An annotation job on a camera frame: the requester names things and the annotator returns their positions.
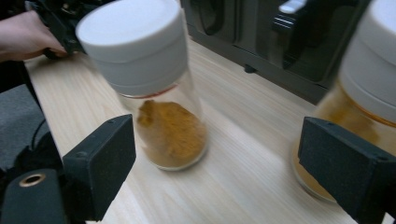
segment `wooden table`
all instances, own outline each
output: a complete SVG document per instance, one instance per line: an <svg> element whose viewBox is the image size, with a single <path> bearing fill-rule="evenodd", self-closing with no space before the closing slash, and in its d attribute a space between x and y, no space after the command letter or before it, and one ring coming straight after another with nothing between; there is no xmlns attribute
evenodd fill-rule
<svg viewBox="0 0 396 224"><path fill-rule="evenodd" d="M165 172L136 144L134 167L103 223L355 223L338 205L308 195L292 172L291 145L315 107L188 44L209 150L190 169ZM61 155L128 113L86 55L26 66Z"/></svg>

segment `white object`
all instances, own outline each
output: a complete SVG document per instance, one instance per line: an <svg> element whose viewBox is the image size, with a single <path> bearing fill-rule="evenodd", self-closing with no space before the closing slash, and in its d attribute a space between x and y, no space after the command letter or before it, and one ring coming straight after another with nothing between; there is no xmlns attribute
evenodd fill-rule
<svg viewBox="0 0 396 224"><path fill-rule="evenodd" d="M76 33L115 91L146 95L166 88L186 70L182 22L174 0L120 0L88 14Z"/></svg>
<svg viewBox="0 0 396 224"><path fill-rule="evenodd" d="M289 0L279 7L279 11L286 14L296 13L306 5L306 0Z"/></svg>
<svg viewBox="0 0 396 224"><path fill-rule="evenodd" d="M396 1L367 9L340 71L346 93L375 115L396 122Z"/></svg>

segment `plastic container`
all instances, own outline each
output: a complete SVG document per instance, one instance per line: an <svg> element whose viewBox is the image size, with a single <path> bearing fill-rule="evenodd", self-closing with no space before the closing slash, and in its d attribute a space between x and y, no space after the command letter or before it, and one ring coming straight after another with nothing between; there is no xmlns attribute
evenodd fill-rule
<svg viewBox="0 0 396 224"><path fill-rule="evenodd" d="M344 55L338 80L318 104L314 116L334 122L396 156L396 1L368 7ZM298 163L300 183L315 196L334 198Z"/></svg>
<svg viewBox="0 0 396 224"><path fill-rule="evenodd" d="M207 131L174 0L120 0L77 27L81 45L120 101L150 161L180 170L205 153Z"/></svg>

